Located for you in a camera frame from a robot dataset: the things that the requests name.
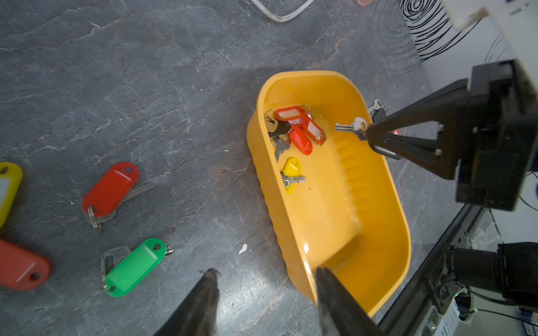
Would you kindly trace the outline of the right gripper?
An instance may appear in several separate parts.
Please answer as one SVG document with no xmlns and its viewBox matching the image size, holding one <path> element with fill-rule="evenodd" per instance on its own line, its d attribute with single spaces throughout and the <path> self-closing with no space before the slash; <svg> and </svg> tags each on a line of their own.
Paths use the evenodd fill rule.
<svg viewBox="0 0 538 336">
<path fill-rule="evenodd" d="M 460 161 L 456 200 L 512 211 L 525 175 L 537 171 L 537 89 L 516 60 L 474 67 L 470 82 L 457 80 L 370 124 L 365 137 L 379 139 L 389 131 L 428 122 L 456 125 L 469 92 L 476 104 L 466 144 L 469 155 Z M 385 140 L 368 145 L 447 180 L 455 178 L 462 158 L 458 140 Z"/>
</svg>

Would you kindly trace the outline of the black tag key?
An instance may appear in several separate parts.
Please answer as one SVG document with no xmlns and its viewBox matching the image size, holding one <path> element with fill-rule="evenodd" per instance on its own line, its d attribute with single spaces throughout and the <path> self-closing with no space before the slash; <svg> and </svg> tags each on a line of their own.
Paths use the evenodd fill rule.
<svg viewBox="0 0 538 336">
<path fill-rule="evenodd" d="M 387 116 L 391 106 L 388 103 L 382 103 L 379 99 L 374 99 L 374 103 L 368 108 L 373 123 L 381 121 Z"/>
<path fill-rule="evenodd" d="M 371 150 L 377 154 L 384 155 L 385 157 L 392 158 L 394 160 L 402 159 L 402 156 L 379 146 L 370 144 L 368 142 L 366 137 L 367 122 L 363 118 L 356 117 L 356 119 L 354 119 L 354 122 L 350 125 L 341 125 L 339 123 L 336 123 L 334 126 L 334 130 L 337 132 L 347 132 L 354 134 L 358 137 L 360 141 L 365 141 L 370 146 Z"/>
</svg>

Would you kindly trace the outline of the green tag key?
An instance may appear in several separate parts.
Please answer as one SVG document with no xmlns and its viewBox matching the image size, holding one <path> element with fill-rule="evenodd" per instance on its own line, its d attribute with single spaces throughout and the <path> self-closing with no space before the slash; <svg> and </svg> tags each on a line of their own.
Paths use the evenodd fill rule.
<svg viewBox="0 0 538 336">
<path fill-rule="evenodd" d="M 112 298 L 131 293 L 162 261 L 175 250 L 158 238 L 150 238 L 131 250 L 122 245 L 101 256 L 102 286 Z"/>
</svg>

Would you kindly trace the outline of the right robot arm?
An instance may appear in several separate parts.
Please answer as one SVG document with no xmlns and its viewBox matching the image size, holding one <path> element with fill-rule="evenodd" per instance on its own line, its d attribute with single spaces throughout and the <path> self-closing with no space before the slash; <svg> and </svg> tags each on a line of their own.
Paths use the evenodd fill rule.
<svg viewBox="0 0 538 336">
<path fill-rule="evenodd" d="M 515 60 L 478 65 L 470 78 L 370 124 L 362 136 L 377 153 L 456 180 L 458 202 L 511 211 L 525 175 L 537 170 L 537 90 Z M 454 249 L 447 262 L 460 284 L 537 306 L 535 243 Z"/>
</svg>

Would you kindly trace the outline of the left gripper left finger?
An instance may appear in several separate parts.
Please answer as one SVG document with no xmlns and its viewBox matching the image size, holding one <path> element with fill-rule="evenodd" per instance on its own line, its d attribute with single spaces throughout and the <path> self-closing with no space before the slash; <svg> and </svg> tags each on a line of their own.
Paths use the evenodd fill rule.
<svg viewBox="0 0 538 336">
<path fill-rule="evenodd" d="M 205 271 L 171 317 L 154 335 L 215 335 L 220 294 L 214 268 Z"/>
</svg>

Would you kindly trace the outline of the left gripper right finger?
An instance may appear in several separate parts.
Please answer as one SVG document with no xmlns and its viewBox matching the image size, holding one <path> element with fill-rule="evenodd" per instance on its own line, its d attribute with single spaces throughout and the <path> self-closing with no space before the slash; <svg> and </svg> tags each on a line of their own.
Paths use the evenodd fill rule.
<svg viewBox="0 0 538 336">
<path fill-rule="evenodd" d="M 318 267 L 315 283 L 322 335 L 385 334 L 329 268 Z"/>
</svg>

